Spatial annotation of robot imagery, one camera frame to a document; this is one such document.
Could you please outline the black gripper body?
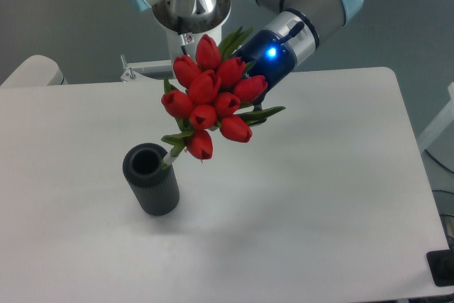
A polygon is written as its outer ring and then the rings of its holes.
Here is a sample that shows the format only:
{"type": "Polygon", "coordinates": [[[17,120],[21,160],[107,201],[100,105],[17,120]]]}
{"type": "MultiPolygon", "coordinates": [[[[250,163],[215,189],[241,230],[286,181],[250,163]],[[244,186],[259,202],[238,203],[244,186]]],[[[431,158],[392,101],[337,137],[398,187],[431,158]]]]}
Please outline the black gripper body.
{"type": "Polygon", "coordinates": [[[250,77],[265,77],[267,89],[254,104],[260,104],[265,95],[296,66],[297,58],[288,43],[291,38],[290,33],[281,38],[273,31],[261,30],[233,53],[234,57],[240,57],[246,63],[255,62],[248,70],[250,77]]]}

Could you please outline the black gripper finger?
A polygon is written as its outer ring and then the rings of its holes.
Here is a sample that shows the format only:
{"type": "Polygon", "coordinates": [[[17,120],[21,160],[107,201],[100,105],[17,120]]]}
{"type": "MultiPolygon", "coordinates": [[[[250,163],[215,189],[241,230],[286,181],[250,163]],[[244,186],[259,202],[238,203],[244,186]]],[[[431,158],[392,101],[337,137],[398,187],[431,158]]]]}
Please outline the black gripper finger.
{"type": "Polygon", "coordinates": [[[268,109],[264,109],[262,105],[254,106],[254,109],[248,113],[248,125],[249,126],[258,126],[267,121],[268,109]]]}

